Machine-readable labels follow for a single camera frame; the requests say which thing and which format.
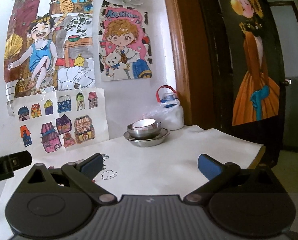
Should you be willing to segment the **steel plate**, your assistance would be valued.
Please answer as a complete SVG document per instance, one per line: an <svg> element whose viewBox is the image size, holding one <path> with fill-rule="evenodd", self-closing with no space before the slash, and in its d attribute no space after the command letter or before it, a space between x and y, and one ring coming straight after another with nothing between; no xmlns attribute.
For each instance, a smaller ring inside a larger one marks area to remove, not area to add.
<svg viewBox="0 0 298 240"><path fill-rule="evenodd" d="M130 136L125 137L131 144L137 146L137 147L152 147L159 145L163 143L166 138L168 137L168 134L165 134L163 136L157 136L153 139L132 139Z"/></svg>
<svg viewBox="0 0 298 240"><path fill-rule="evenodd" d="M159 144L162 144L163 140L139 140L139 141L130 141L131 144L137 147L152 147Z"/></svg>
<svg viewBox="0 0 298 240"><path fill-rule="evenodd" d="M161 138L164 138L164 137L167 137L169 135L169 130L168 129L165 129L165 128L162 128L160 133L153 137L153 138L150 138L150 139L136 139L136 138L133 138L129 132L125 132L124 133L124 138L127 139L127 140L130 140L130 141L152 141L152 140L158 140L158 139L161 139Z"/></svg>

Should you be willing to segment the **deep steel bowl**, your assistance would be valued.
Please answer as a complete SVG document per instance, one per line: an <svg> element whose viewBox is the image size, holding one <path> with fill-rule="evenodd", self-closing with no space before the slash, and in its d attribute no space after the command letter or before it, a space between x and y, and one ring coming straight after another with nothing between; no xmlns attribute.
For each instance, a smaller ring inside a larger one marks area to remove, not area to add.
<svg viewBox="0 0 298 240"><path fill-rule="evenodd" d="M131 124L127 126L127 131L129 132L129 134L136 139L150 139L153 138L155 136L157 136L161 129L162 129L162 124L161 122L157 122L158 123L158 127L156 129L152 129L149 131L137 131L132 129Z"/></svg>

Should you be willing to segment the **floral white ceramic bowl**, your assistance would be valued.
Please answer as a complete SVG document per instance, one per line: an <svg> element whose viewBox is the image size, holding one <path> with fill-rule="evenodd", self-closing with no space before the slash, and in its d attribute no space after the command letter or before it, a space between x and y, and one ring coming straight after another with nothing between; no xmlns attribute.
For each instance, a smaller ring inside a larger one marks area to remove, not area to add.
<svg viewBox="0 0 298 240"><path fill-rule="evenodd" d="M134 122L131 126L132 129L138 131L146 131L149 129L154 129L156 127L157 121L153 118L141 119Z"/></svg>

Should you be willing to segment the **white printed table cloth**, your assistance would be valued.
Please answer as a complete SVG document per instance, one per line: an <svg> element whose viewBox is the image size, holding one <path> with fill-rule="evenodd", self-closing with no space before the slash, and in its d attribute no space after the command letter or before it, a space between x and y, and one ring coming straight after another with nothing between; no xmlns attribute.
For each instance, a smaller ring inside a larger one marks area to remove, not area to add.
<svg viewBox="0 0 298 240"><path fill-rule="evenodd" d="M37 147L28 151L33 163L54 168L95 153L104 155L105 169L94 180L117 198L123 194L178 194L183 198L208 181L198 170L200 154L206 153L223 164L232 162L248 168L264 147L217 129L185 126L171 131L162 144L152 147L137 147L119 137L68 151L43 153Z"/></svg>

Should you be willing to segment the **colourful houses drawing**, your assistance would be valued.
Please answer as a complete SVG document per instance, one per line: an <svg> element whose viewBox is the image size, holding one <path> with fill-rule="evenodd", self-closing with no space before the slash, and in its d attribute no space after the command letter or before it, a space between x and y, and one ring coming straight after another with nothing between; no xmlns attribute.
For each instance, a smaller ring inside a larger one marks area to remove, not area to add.
<svg viewBox="0 0 298 240"><path fill-rule="evenodd" d="M109 139L102 88L27 96L13 107L17 140L31 154L46 156Z"/></svg>

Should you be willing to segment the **clear plastic bag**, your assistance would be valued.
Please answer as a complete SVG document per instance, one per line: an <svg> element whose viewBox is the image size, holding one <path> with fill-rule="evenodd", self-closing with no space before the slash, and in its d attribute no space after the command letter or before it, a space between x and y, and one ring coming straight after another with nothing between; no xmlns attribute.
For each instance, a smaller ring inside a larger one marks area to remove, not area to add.
<svg viewBox="0 0 298 240"><path fill-rule="evenodd" d="M178 99L157 103L147 110L141 118L153 118L157 122L161 122L163 128L170 131L184 127L184 110Z"/></svg>

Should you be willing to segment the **girl with teddy drawing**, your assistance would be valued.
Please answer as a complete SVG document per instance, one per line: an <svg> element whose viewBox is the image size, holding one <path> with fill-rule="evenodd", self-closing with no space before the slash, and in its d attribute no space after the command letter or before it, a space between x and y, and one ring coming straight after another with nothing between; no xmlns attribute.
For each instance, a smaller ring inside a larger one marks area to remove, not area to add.
<svg viewBox="0 0 298 240"><path fill-rule="evenodd" d="M99 16L99 64L102 81L149 79L152 51L148 12L104 0Z"/></svg>

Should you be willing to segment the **boy with fan drawing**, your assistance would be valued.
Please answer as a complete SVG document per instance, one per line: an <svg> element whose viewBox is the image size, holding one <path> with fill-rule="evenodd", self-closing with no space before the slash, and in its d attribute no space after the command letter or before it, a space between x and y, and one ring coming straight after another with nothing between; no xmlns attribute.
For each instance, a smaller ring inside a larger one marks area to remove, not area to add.
<svg viewBox="0 0 298 240"><path fill-rule="evenodd" d="M95 86L93 0L14 0L4 50L8 114L17 98Z"/></svg>

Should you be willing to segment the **orange dress girl painting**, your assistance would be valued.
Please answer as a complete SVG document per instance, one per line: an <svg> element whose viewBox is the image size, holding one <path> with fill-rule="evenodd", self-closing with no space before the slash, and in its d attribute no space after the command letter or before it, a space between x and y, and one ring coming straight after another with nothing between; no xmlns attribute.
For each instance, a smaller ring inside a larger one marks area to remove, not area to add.
<svg viewBox="0 0 298 240"><path fill-rule="evenodd" d="M232 125L242 125L278 115L279 86L269 77L261 31L264 17L258 0L230 0L233 11L246 20L239 23L247 71L233 107Z"/></svg>

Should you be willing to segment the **brown wooden door frame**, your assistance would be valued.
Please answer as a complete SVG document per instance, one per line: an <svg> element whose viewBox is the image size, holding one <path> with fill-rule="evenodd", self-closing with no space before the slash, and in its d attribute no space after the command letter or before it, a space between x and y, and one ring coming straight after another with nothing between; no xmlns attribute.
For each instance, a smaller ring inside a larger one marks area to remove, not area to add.
<svg viewBox="0 0 298 240"><path fill-rule="evenodd" d="M186 125L215 128L208 39L198 0L165 0L176 87Z"/></svg>

